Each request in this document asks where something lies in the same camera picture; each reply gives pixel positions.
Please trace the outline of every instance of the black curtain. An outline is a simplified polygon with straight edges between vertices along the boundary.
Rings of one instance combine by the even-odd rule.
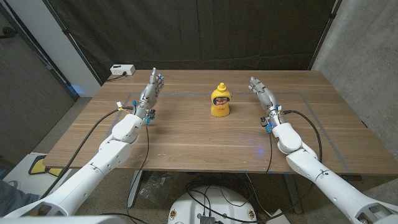
[[[137,69],[306,70],[335,0],[49,0],[102,81]]]

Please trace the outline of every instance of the wire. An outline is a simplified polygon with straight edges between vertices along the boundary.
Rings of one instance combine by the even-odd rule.
[[[311,186],[308,188],[308,190],[303,194],[303,196],[302,196],[296,203],[294,203],[290,208],[286,209],[284,212],[282,212],[282,213],[280,213],[280,214],[278,214],[278,215],[275,215],[275,216],[273,216],[273,217],[265,218],[265,219],[263,219],[263,220],[257,220],[257,221],[244,221],[244,220],[239,220],[239,219],[237,219],[237,218],[232,218],[232,217],[226,216],[226,215],[224,215],[224,214],[221,214],[220,212],[214,211],[213,209],[207,207],[206,205],[204,205],[204,204],[202,204],[201,202],[199,202],[195,197],[193,197],[193,195],[190,193],[190,190],[189,190],[188,186],[185,187],[185,190],[187,191],[187,193],[189,194],[189,196],[191,196],[191,198],[192,198],[194,201],[196,201],[198,204],[200,204],[201,206],[204,206],[205,208],[209,209],[209,210],[212,211],[213,213],[215,213],[215,214],[217,214],[217,215],[219,215],[219,216],[221,216],[221,217],[223,217],[223,218],[227,218],[227,219],[230,219],[230,220],[233,220],[233,221],[236,221],[236,222],[241,222],[241,223],[260,223],[260,222],[269,221],[269,220],[275,219],[275,218],[277,218],[277,217],[280,217],[280,216],[284,215],[284,213],[285,213],[286,211],[289,211],[289,210],[293,209],[293,208],[296,206],[296,204],[298,204],[299,202],[301,202],[301,200],[302,200],[303,198],[305,198],[305,197],[308,195],[308,193],[312,190],[313,186],[314,186],[314,183],[311,184]]]
[[[297,114],[299,114],[300,116],[302,116],[303,118],[305,118],[305,119],[311,124],[312,128],[315,130],[315,133],[317,134],[318,144],[319,144],[319,151],[320,151],[320,152],[319,152],[319,161],[322,162],[322,144],[321,144],[321,139],[320,139],[320,136],[319,136],[319,132],[318,132],[318,130],[316,129],[315,125],[314,125],[314,124],[311,122],[311,120],[309,120],[304,114],[302,114],[302,113],[300,113],[300,112],[298,112],[298,111],[288,110],[288,111],[283,111],[283,112],[282,112],[282,114],[289,114],[289,113],[297,113]],[[270,166],[270,164],[271,164],[271,160],[272,160],[272,145],[271,145],[271,158],[270,158],[270,161],[269,161],[269,165],[268,165],[266,174],[268,173],[268,169],[269,169],[269,166]],[[313,189],[313,186],[314,186],[314,185],[315,185],[314,183],[311,183],[310,187],[309,187],[308,190],[303,194],[303,196],[302,196],[301,198],[299,198],[299,200],[298,200],[297,202],[295,202],[289,209],[286,209],[286,210],[284,210],[283,212],[281,212],[281,213],[279,213],[278,215],[275,215],[275,216],[273,216],[273,217],[265,218],[265,219],[263,219],[263,220],[257,220],[257,221],[244,221],[244,220],[238,220],[237,218],[232,218],[232,217],[226,216],[226,215],[224,215],[224,214],[221,214],[221,213],[219,213],[219,212],[217,212],[217,211],[214,211],[213,209],[208,208],[206,205],[200,203],[197,199],[195,199],[195,198],[192,196],[192,194],[190,193],[190,190],[189,190],[189,188],[188,188],[188,185],[185,186],[185,188],[186,188],[187,193],[189,194],[189,196],[191,196],[191,198],[192,198],[194,201],[196,201],[197,203],[199,203],[201,206],[204,206],[204,207],[207,208],[209,211],[212,211],[213,213],[215,213],[215,214],[217,214],[217,215],[219,215],[219,216],[221,216],[221,217],[223,217],[223,218],[227,218],[227,219],[230,219],[230,220],[233,220],[233,221],[236,221],[236,222],[241,222],[241,223],[260,223],[260,222],[269,221],[269,220],[275,219],[275,218],[277,218],[277,217],[280,217],[280,216],[284,215],[284,213],[285,213],[286,211],[289,211],[289,210],[293,209],[293,208],[296,206],[296,204],[300,203],[300,202],[303,200],[303,198],[305,198],[305,197],[308,195],[308,193]],[[256,187],[256,189],[254,190],[254,193],[253,193],[250,197],[252,197],[252,196],[256,193],[258,187],[259,187],[259,186]]]
[[[125,77],[126,75],[127,75],[127,72],[123,72],[122,75],[120,75],[120,76],[118,76],[118,77],[115,77],[115,78],[110,78],[110,79],[108,79],[108,80],[106,80],[106,81],[107,81],[107,82],[118,81],[118,80],[120,80],[122,77]]]
[[[319,145],[319,162],[322,163],[322,143],[321,143],[321,137],[319,136],[319,132],[317,130],[317,128],[315,127],[315,125],[312,123],[312,121],[306,117],[304,114],[295,111],[295,110],[287,110],[287,111],[283,111],[282,114],[289,114],[289,113],[296,113],[298,115],[300,115],[301,117],[303,117],[304,119],[306,119],[312,126],[313,130],[315,131],[315,134],[317,134],[317,139],[318,139],[318,145]]]
[[[255,189],[254,189],[253,183],[251,182],[251,179],[250,179],[248,173],[246,173],[246,177],[248,177],[248,179],[249,179],[249,181],[250,181],[250,184],[251,184],[251,187],[252,187],[253,190],[254,190],[254,196],[256,196],[257,204],[260,206],[260,208],[261,208],[267,215],[269,215],[270,217],[272,217],[272,215],[271,215],[269,212],[267,212],[267,210],[261,205],[260,200],[259,200],[259,198],[258,198],[258,196],[257,196],[257,192],[256,192]]]
[[[209,198],[206,196],[206,193],[207,193],[207,190],[209,189],[211,187],[211,184],[207,187],[207,189],[205,190],[205,203],[204,204],[206,204],[206,198],[207,198],[207,200],[209,201],[209,208],[211,208],[211,206],[210,206],[210,200],[209,200]]]
[[[199,193],[199,194],[202,194],[202,195],[204,195],[205,196],[205,198],[207,198],[207,201],[209,201],[209,208],[211,208],[211,205],[210,205],[210,200],[209,200],[209,198],[206,196],[206,192],[205,193],[202,193],[202,192],[200,192],[200,191],[197,191],[197,190],[191,190],[191,191],[193,191],[193,192],[197,192],[197,193]]]
[[[134,220],[137,220],[137,221],[139,221],[139,222],[142,222],[142,223],[145,223],[145,224],[148,224],[147,222],[145,222],[144,220],[141,220],[141,219],[139,219],[139,218],[136,218],[136,217],[134,217],[134,216],[131,216],[131,215],[126,215],[126,214],[124,214],[124,213],[118,213],[118,212],[109,212],[109,213],[102,213],[102,214],[99,214],[99,215],[122,215],[122,216],[125,216],[125,217],[129,217],[131,220],[132,220],[132,222],[134,222],[134,223],[136,223]]]
[[[142,168],[144,167],[145,162],[146,162],[146,160],[147,160],[147,158],[148,158],[148,154],[149,154],[149,133],[148,133],[148,124],[145,124],[145,128],[146,128],[146,130],[147,130],[147,141],[148,141],[147,155],[145,156],[144,162],[142,163],[141,167],[140,167],[139,170],[138,170],[138,174],[140,173],[140,171],[141,171]],[[131,188],[130,188],[129,193],[128,193],[128,195],[127,195],[126,210],[127,210],[127,214],[129,214],[129,215],[130,215],[130,212],[129,212],[129,205],[128,205],[128,202],[129,202],[129,201],[128,201],[128,198],[129,198],[129,195],[130,195],[130,193],[131,193],[132,187],[134,186],[134,183],[136,182],[138,176],[139,176],[139,175],[136,175],[136,178],[134,178],[134,180],[132,181]]]
[[[265,174],[265,175],[267,175],[267,173],[268,173],[268,171],[269,171],[269,168],[270,168],[270,166],[271,166],[271,161],[272,161],[272,138],[271,138],[271,133],[269,133],[269,145],[271,146],[271,149],[270,149],[270,151],[271,151],[271,156],[270,156],[270,159],[269,159],[268,168],[267,168],[267,171],[266,171],[266,174]],[[221,194],[223,195],[224,199],[225,199],[229,204],[231,204],[231,205],[233,205],[233,206],[237,206],[237,207],[242,207],[243,205],[245,205],[245,204],[250,200],[251,197],[253,197],[253,195],[256,195],[256,191],[257,191],[257,189],[260,187],[260,184],[259,184],[256,188],[254,188],[253,185],[252,185],[252,187],[253,187],[254,192],[250,195],[250,197],[248,197],[248,199],[247,199],[242,205],[235,205],[235,204],[229,202],[229,200],[224,196],[223,190],[222,190],[221,188],[220,188],[220,191],[221,191]]]
[[[129,109],[131,110],[132,107],[131,106],[123,106],[123,109]],[[60,181],[60,179],[65,175],[65,173],[68,171],[70,164],[72,164],[72,162],[75,160],[77,154],[80,152],[80,149],[83,147],[83,145],[86,143],[88,137],[92,134],[92,132],[94,131],[94,129],[97,127],[97,125],[100,124],[100,122],[102,122],[102,120],[104,120],[105,118],[107,118],[108,116],[110,116],[111,114],[118,112],[118,109],[112,110],[111,112],[109,112],[107,115],[103,116],[101,119],[99,119],[94,126],[91,128],[91,130],[88,132],[88,134],[86,135],[86,137],[84,138],[84,140],[80,143],[79,147],[76,149],[75,153],[73,154],[73,156],[70,158],[68,164],[61,170],[61,173],[58,175],[57,179],[55,179],[54,183],[52,183],[52,185],[47,189],[46,192],[44,192],[44,194],[41,196],[40,199],[46,197],[50,191],[55,187],[55,185]]]

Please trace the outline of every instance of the bottle cap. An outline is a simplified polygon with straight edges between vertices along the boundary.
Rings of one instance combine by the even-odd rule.
[[[224,83],[220,83],[217,87],[217,90],[220,92],[224,92],[226,90]]]

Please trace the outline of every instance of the yellow object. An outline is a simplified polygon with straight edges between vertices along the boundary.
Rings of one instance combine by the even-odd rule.
[[[231,93],[224,83],[220,83],[211,94],[211,115],[216,117],[229,115],[229,99],[231,99]]]
[[[47,168],[43,165],[43,160],[44,160],[45,156],[37,156],[34,160],[34,162],[32,163],[28,174],[29,175],[35,175],[35,174],[45,174],[45,173],[49,173],[52,174],[56,177],[58,177],[62,171],[62,169],[59,168]]]
[[[49,174],[52,174],[52,175],[58,177],[60,175],[61,171],[62,171],[62,169],[60,169],[60,168],[51,168],[49,170]]]
[[[32,167],[30,168],[30,171],[29,171],[30,175],[45,173],[45,166],[43,165],[43,160],[44,159],[40,158],[39,160],[37,160],[33,163]]]

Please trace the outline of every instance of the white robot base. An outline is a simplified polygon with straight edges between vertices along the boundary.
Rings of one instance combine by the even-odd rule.
[[[229,217],[236,218],[238,220],[244,221],[256,221],[257,217],[254,212],[252,205],[246,202],[243,206],[238,207],[234,205],[242,205],[246,199],[238,194],[237,192],[228,189],[226,187],[221,187],[217,185],[208,185],[197,187],[190,191],[192,196],[199,202],[203,203],[212,210],[218,213],[225,214]],[[188,193],[183,194],[179,199],[177,199],[172,205],[169,213],[168,224],[194,224],[202,223],[202,220],[206,220],[205,223],[221,223],[224,224],[238,224],[236,222],[227,218],[223,218],[213,212],[210,212],[202,205],[194,201],[194,199],[189,196]]]

